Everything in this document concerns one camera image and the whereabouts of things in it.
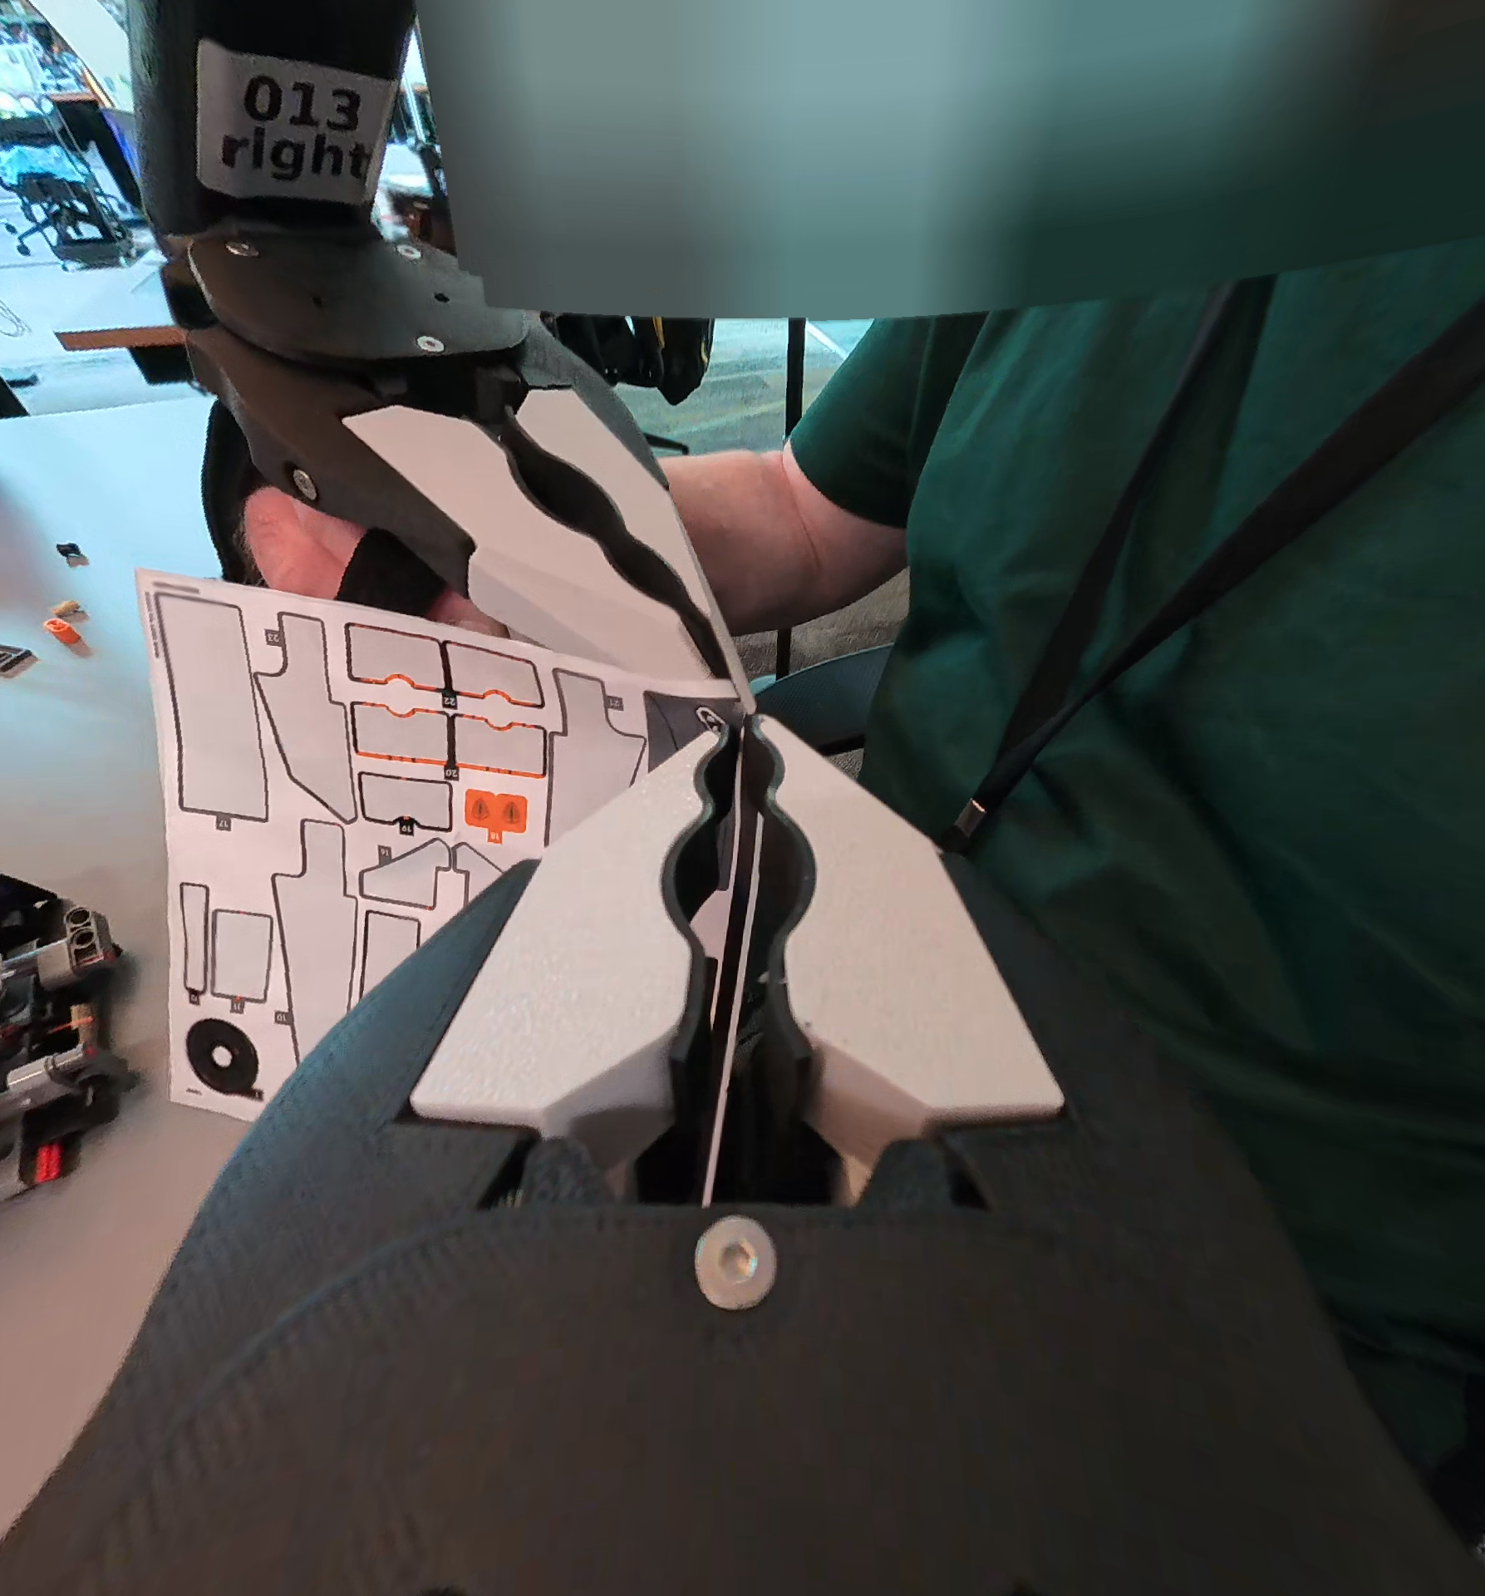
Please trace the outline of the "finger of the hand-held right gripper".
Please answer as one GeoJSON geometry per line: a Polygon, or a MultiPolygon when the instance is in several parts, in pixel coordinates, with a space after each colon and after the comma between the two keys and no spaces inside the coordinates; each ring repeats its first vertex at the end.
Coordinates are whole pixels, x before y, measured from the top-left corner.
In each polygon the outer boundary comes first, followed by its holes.
{"type": "Polygon", "coordinates": [[[728,676],[736,684],[746,683],[735,643],[662,470],[628,448],[579,388],[534,387],[522,400],[517,418],[535,443],[590,477],[609,495],[630,536],[675,571],[710,625],[728,676]]]}
{"type": "Polygon", "coordinates": [[[516,636],[645,676],[733,683],[675,571],[517,413],[501,437],[404,405],[353,415],[346,428],[472,541],[467,593],[516,636]]]}

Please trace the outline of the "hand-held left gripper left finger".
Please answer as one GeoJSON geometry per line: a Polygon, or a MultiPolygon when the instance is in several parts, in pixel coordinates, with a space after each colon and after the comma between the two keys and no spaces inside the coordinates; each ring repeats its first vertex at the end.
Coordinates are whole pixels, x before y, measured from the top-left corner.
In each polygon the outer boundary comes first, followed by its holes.
{"type": "Polygon", "coordinates": [[[577,1140],[605,1172],[673,1133],[647,1200],[697,1200],[738,739],[702,728],[537,861],[413,1090],[429,1122],[577,1140]]]}

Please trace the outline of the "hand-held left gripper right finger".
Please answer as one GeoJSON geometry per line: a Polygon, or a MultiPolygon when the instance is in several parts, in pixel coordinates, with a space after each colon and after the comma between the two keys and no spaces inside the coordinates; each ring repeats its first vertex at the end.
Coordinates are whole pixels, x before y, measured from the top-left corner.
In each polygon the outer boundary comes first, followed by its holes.
{"type": "Polygon", "coordinates": [[[745,736],[743,1190],[873,1170],[899,1142],[1065,1108],[944,854],[781,719],[745,736]]]}

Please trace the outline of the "white sticker sheet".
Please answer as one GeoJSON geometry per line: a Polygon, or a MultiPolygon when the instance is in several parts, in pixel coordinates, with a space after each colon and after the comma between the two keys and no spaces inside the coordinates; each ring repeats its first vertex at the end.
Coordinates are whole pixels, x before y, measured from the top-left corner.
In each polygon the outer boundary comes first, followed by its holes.
{"type": "Polygon", "coordinates": [[[731,691],[140,570],[167,809],[170,1090],[253,1123],[368,995],[731,691]]]}

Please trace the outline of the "person's right forearm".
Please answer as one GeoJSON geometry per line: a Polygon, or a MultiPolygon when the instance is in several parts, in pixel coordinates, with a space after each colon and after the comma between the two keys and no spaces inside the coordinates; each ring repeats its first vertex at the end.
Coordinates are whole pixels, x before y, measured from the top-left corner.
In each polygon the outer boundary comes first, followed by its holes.
{"type": "Polygon", "coordinates": [[[663,458],[673,505],[728,630],[811,623],[891,581],[908,536],[833,503],[793,447],[663,458]]]}

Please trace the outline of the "scattered small lego pieces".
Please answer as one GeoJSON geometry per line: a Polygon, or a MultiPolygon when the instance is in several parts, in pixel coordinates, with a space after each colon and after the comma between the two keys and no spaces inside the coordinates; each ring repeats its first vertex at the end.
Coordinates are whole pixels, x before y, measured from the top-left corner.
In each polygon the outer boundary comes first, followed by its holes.
{"type": "Polygon", "coordinates": [[[77,541],[0,541],[0,621],[75,623],[89,620],[77,573],[89,563],[77,541]]]}

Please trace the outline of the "grey black lego vehicle model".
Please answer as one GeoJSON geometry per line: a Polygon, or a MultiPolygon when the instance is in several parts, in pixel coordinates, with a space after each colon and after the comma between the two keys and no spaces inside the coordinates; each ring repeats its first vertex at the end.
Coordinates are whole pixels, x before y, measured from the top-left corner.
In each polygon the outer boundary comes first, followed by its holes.
{"type": "Polygon", "coordinates": [[[109,919],[0,872],[0,1201],[75,1167],[133,1075],[110,1047],[109,919]]]}

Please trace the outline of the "person's right hand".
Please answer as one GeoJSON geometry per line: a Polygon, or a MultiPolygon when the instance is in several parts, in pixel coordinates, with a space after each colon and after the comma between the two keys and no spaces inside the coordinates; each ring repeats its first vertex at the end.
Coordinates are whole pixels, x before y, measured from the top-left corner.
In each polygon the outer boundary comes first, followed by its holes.
{"type": "Polygon", "coordinates": [[[275,487],[256,488],[246,500],[241,545],[268,588],[512,635],[469,596],[441,583],[434,570],[408,558],[393,535],[368,531],[275,487]]]}

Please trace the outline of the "black yellow equipment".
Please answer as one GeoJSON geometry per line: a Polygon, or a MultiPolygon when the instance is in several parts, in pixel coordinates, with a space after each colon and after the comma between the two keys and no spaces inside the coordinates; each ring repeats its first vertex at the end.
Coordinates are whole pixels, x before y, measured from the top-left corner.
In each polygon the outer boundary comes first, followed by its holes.
{"type": "Polygon", "coordinates": [[[542,322],[614,387],[657,388],[672,405],[697,392],[712,365],[715,320],[544,312],[542,322]]]}

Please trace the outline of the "black pole stand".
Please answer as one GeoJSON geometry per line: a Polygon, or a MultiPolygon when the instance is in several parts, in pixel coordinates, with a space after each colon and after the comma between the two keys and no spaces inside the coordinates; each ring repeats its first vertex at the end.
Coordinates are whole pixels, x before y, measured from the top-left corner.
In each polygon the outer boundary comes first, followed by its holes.
{"type": "MultiPolygon", "coordinates": [[[[806,342],[806,319],[791,317],[786,344],[785,442],[791,440],[793,428],[805,410],[806,342]]],[[[776,631],[775,668],[778,681],[783,681],[793,671],[793,623],[776,631]]]]}

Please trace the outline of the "black office chair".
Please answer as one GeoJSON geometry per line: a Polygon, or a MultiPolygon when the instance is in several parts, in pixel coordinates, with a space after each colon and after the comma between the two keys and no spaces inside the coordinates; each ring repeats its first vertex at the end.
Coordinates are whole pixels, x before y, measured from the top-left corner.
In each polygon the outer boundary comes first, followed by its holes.
{"type": "Polygon", "coordinates": [[[64,269],[125,267],[142,254],[132,229],[90,179],[27,169],[16,177],[0,176],[0,186],[19,197],[30,221],[16,239],[24,257],[34,254],[29,239],[35,234],[49,236],[64,269]]]}

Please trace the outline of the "dark mesh office chair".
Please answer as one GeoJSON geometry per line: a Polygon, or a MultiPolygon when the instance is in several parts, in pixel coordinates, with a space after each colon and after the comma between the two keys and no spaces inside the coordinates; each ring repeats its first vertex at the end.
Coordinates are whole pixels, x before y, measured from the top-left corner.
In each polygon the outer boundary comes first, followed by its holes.
{"type": "Polygon", "coordinates": [[[775,716],[823,754],[864,748],[873,701],[893,646],[863,648],[828,658],[786,676],[761,676],[753,694],[761,713],[775,716]]]}

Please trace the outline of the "person's green shirt torso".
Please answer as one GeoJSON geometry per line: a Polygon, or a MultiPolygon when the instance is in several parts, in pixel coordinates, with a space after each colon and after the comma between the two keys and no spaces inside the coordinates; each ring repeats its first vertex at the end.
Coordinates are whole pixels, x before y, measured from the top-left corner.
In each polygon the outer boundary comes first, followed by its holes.
{"type": "MultiPolygon", "coordinates": [[[[1210,289],[878,320],[793,433],[908,533],[864,779],[941,836],[1210,289]]],[[[1074,718],[972,859],[1188,1070],[1398,1446],[1485,1531],[1485,383],[1074,718]]]]}

